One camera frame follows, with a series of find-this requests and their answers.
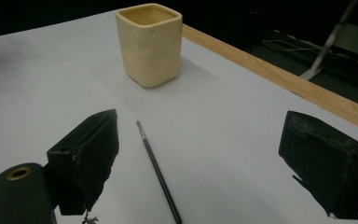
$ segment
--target yellow cup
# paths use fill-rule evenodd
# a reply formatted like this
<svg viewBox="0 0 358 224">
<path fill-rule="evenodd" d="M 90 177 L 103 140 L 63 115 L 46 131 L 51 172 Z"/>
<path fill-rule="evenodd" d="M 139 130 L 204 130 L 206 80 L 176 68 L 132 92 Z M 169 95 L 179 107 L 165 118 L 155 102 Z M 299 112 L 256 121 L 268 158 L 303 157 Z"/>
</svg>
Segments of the yellow cup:
<svg viewBox="0 0 358 224">
<path fill-rule="evenodd" d="M 116 12 L 124 69 L 144 88 L 157 87 L 179 75 L 182 15 L 159 4 L 126 7 Z"/>
</svg>

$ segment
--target black object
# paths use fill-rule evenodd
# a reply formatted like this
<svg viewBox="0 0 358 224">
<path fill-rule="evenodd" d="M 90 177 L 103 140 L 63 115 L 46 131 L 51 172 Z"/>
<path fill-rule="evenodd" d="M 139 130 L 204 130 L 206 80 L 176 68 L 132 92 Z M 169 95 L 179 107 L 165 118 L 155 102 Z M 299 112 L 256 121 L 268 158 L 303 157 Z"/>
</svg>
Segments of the black object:
<svg viewBox="0 0 358 224">
<path fill-rule="evenodd" d="M 118 154 L 117 113 L 94 114 L 48 151 L 48 164 L 0 174 L 0 223 L 56 223 L 54 209 L 82 215 L 103 191 Z"/>
<path fill-rule="evenodd" d="M 176 224 L 182 224 L 182 219 L 180 218 L 179 212 L 176 209 L 175 202 L 173 201 L 173 198 L 172 198 L 172 196 L 170 194 L 170 190 L 168 189 L 168 186 L 165 183 L 164 176 L 162 176 L 162 173 L 159 170 L 157 160 L 156 160 L 156 158 L 155 158 L 155 156 L 153 154 L 152 147 L 150 146 L 149 141 L 147 141 L 147 138 L 146 138 L 144 129 L 142 128 L 141 122 L 136 121 L 136 124 L 138 125 L 139 132 L 141 133 L 142 140 L 144 141 L 147 154 L 149 155 L 149 158 L 152 161 L 153 167 L 154 167 L 154 169 L 156 171 L 159 184 L 161 185 L 162 190 L 164 191 L 165 197 L 167 198 L 168 205 L 171 208 L 173 218 L 175 219 Z"/>
<path fill-rule="evenodd" d="M 328 216 L 358 219 L 358 141 L 319 119 L 288 111 L 279 155 Z"/>
</svg>

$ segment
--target table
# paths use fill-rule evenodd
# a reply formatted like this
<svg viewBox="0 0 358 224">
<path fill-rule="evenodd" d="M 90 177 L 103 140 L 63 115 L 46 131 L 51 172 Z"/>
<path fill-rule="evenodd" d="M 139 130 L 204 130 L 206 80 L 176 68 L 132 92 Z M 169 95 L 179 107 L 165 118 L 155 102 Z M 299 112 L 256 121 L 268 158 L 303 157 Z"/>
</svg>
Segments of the table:
<svg viewBox="0 0 358 224">
<path fill-rule="evenodd" d="M 191 27 L 184 37 L 179 77 L 145 90 L 125 75 L 114 11 L 0 36 L 0 173 L 46 164 L 46 151 L 77 124 L 115 108 L 120 152 L 90 213 L 100 223 L 174 223 L 136 120 L 184 223 L 337 223 L 292 178 L 278 147 L 288 110 L 358 140 L 356 119 L 337 115 L 326 95 L 325 107 L 315 104 L 324 90 L 300 77 Z M 338 100 L 358 115 L 357 104 Z"/>
</svg>

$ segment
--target thin black paintbrush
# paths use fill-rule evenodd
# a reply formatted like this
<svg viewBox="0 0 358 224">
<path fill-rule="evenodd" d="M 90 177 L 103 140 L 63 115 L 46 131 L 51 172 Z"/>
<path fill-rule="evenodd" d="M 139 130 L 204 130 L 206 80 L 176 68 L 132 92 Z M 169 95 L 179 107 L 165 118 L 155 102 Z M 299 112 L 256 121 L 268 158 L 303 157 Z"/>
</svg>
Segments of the thin black paintbrush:
<svg viewBox="0 0 358 224">
<path fill-rule="evenodd" d="M 165 197 L 167 198 L 168 204 L 170 205 L 170 208 L 171 208 L 171 211 L 172 211 L 172 214 L 173 214 L 173 218 L 175 219 L 176 224 L 182 224 L 182 219 L 179 216 L 179 213 L 178 213 L 178 211 L 176 209 L 175 203 L 173 202 L 173 198 L 172 198 L 172 196 L 170 194 L 170 191 L 168 190 L 167 184 L 165 184 L 164 177 L 162 176 L 162 173 L 159 170 L 156 158 L 155 158 L 155 156 L 153 154 L 153 151 L 152 151 L 152 147 L 150 146 L 149 142 L 147 141 L 144 129 L 141 126 L 141 122 L 139 122 L 139 120 L 138 120 L 138 121 L 136 121 L 136 124 L 138 125 L 139 132 L 141 132 L 142 139 L 144 140 L 144 144 L 145 144 L 145 147 L 146 147 L 146 150 L 147 150 L 147 154 L 149 154 L 150 160 L 152 161 L 153 167 L 154 167 L 154 169 L 156 171 L 156 174 L 157 174 L 157 177 L 158 177 L 158 180 L 159 180 L 159 184 L 161 185 L 162 190 L 164 191 Z"/>
</svg>

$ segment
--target wooden table edge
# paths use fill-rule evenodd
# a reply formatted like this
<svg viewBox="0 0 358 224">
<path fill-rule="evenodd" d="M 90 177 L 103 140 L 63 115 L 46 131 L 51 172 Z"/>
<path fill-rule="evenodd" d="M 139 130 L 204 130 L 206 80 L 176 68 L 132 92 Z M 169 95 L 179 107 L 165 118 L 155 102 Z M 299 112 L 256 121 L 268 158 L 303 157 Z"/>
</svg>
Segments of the wooden table edge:
<svg viewBox="0 0 358 224">
<path fill-rule="evenodd" d="M 293 75 L 240 49 L 230 46 L 188 25 L 183 25 L 184 38 L 256 73 L 288 91 L 334 113 L 358 126 L 358 104 L 334 92 Z"/>
</svg>

